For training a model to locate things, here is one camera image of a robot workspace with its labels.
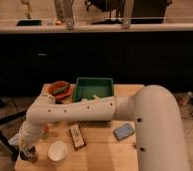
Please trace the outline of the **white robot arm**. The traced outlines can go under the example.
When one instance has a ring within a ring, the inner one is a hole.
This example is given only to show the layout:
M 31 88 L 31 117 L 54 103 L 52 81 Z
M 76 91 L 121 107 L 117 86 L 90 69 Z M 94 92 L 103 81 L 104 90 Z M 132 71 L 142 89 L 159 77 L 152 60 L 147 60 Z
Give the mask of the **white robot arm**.
M 47 123 L 111 120 L 135 122 L 139 171 L 190 171 L 177 101 L 159 85 L 145 86 L 133 95 L 67 104 L 57 104 L 52 95 L 42 93 L 19 130 L 20 150 L 30 150 Z

